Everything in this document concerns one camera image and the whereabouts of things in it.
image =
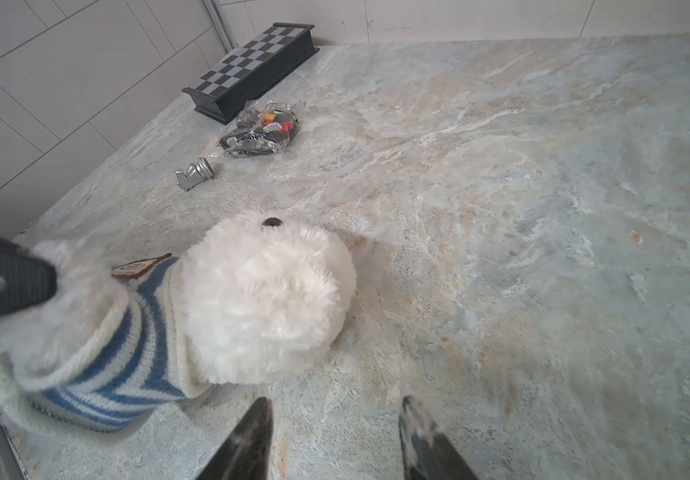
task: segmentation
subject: marble floor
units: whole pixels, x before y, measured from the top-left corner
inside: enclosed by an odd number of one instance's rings
[[[131,261],[247,208],[371,236],[326,363],[108,449],[9,425],[31,479],[191,478],[258,395],[272,478],[400,478],[409,393],[484,478],[690,478],[690,36],[325,47],[266,98],[306,101],[282,153],[179,190],[223,129],[183,94],[22,240]]]

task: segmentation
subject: chess piece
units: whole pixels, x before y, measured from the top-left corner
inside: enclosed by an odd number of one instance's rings
[[[175,173],[177,175],[177,187],[186,192],[196,185],[214,178],[214,170],[211,169],[211,165],[203,157],[199,158],[195,165],[188,165],[187,172],[180,169]]]

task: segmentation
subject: knitted sweater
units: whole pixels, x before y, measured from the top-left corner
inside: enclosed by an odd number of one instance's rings
[[[107,444],[129,437],[161,403],[206,390],[193,384],[177,331],[170,278],[177,258],[129,283],[70,362],[45,376],[0,358],[0,409],[27,430]]]

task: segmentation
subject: tile wall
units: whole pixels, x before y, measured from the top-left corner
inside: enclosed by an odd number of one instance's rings
[[[224,55],[200,0],[0,0],[0,235]]]
[[[318,44],[690,33],[690,0],[220,0],[243,42],[311,23]]]

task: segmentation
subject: blue and white striped sweater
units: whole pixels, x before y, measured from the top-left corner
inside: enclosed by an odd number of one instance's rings
[[[171,319],[168,279],[176,262],[166,259],[129,284],[117,328],[77,375],[40,392],[16,391],[13,398],[8,389],[2,402],[7,414],[41,433],[72,429],[72,436],[125,438],[158,405],[201,394],[205,387],[193,386],[187,365],[179,365],[186,357],[176,351],[186,348]]]

